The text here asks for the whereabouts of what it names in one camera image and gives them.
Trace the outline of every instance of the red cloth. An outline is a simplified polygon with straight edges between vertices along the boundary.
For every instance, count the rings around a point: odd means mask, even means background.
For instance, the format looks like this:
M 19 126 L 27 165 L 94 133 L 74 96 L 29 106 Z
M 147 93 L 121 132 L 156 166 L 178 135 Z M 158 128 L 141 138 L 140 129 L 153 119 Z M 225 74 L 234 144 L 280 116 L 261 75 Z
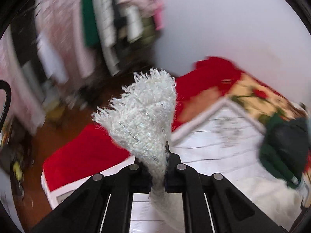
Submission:
M 194 66 L 195 70 L 176 78 L 177 102 L 173 131 L 182 125 L 178 117 L 183 110 L 183 102 L 214 86 L 218 87 L 223 96 L 241 78 L 242 71 L 232 62 L 222 58 L 208 57 L 206 60 L 196 62 Z
M 89 124 L 43 163 L 45 179 L 53 191 L 68 183 L 104 171 L 121 163 L 130 153 L 112 143 L 108 132 Z

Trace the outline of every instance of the pink curtain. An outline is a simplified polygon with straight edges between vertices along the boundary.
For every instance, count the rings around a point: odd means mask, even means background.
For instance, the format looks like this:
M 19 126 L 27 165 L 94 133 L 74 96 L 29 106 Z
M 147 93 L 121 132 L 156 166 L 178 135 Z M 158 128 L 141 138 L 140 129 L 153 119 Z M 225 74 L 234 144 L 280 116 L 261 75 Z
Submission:
M 32 93 L 19 65 L 13 46 L 10 28 L 0 39 L 0 79 L 8 82 L 12 89 L 12 101 L 8 116 L 16 116 L 19 121 L 35 134 L 45 121 L 45 112 Z M 5 93 L 0 93 L 0 104 L 4 105 Z
M 85 84 L 78 67 L 79 54 L 76 53 L 74 12 L 80 0 L 36 0 L 36 27 L 44 31 L 50 42 L 63 58 L 69 75 L 67 88 L 77 90 Z

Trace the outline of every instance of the wooden floor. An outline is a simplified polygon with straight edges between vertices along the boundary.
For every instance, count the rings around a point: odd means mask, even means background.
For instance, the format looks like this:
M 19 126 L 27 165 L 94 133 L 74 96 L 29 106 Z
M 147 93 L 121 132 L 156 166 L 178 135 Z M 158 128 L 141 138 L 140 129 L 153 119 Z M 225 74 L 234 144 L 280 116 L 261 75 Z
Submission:
M 118 97 L 122 93 L 121 86 L 131 83 L 133 83 L 132 74 L 123 76 L 110 84 L 102 92 L 102 106 L 107 106 L 111 97 Z M 44 160 L 74 139 L 87 124 L 91 123 L 92 112 L 90 108 L 83 111 L 72 109 L 66 113 L 61 127 L 57 128 L 46 122 L 38 129 L 32 140 L 35 163 L 24 173 L 24 199 L 21 202 L 15 199 L 16 210 L 25 232 L 51 211 L 40 182 Z

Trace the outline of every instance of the metal rivet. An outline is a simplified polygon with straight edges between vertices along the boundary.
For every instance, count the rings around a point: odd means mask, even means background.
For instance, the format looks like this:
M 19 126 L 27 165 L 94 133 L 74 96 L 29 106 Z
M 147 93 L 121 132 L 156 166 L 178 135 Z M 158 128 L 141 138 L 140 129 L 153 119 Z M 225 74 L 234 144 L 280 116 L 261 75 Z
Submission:
M 137 170 L 138 168 L 139 168 L 138 164 L 131 164 L 130 165 L 130 169 L 133 170 L 133 171 Z
M 221 173 L 215 173 L 214 174 L 214 179 L 215 180 L 222 180 L 223 179 L 223 175 Z
M 96 173 L 93 175 L 92 179 L 95 180 L 95 181 L 99 181 L 103 178 L 103 176 L 99 173 Z
M 184 164 L 178 164 L 178 165 L 177 165 L 177 169 L 178 169 L 178 170 L 185 170 L 185 169 L 186 169 L 186 165 L 184 165 Z

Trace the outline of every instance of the red rose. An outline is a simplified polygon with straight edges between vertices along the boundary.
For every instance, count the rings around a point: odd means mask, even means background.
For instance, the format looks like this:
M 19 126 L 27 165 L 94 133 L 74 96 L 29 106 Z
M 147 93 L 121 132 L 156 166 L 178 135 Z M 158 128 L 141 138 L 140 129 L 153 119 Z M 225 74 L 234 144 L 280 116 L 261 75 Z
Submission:
M 268 95 L 264 91 L 261 91 L 258 89 L 253 89 L 252 91 L 253 91 L 253 94 L 255 96 L 257 96 L 258 98 L 261 98 L 261 99 L 267 99 L 268 98 Z

